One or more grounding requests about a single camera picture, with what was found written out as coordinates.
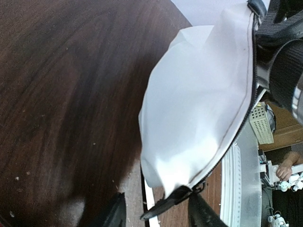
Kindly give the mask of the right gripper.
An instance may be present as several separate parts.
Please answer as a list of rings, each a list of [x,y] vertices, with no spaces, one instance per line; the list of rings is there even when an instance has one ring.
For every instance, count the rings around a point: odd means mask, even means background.
[[[302,118],[303,2],[270,1],[254,36],[258,83],[294,118]]]

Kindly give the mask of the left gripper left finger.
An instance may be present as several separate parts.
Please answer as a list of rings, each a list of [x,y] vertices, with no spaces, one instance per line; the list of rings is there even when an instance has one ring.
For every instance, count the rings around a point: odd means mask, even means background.
[[[126,227],[125,193],[117,192],[89,227]]]

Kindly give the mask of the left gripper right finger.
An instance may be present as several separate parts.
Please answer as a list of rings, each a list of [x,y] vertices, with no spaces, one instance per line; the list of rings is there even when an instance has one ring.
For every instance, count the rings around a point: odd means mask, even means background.
[[[189,227],[227,227],[200,194],[191,194],[188,200]]]

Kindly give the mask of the white zipper pouch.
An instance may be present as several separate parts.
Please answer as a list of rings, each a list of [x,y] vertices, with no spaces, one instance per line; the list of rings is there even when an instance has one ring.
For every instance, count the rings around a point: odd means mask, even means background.
[[[139,112],[141,168],[164,197],[141,220],[199,193],[243,128],[257,102],[254,32],[268,7],[249,0],[213,25],[181,29],[152,70]]]

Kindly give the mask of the person hand in background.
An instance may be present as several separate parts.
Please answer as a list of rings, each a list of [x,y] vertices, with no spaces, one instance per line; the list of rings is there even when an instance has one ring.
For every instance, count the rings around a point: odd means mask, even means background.
[[[276,176],[281,181],[288,181],[290,176],[293,174],[292,166],[300,165],[303,163],[303,158],[298,152],[290,151],[283,159],[283,162],[279,165]]]

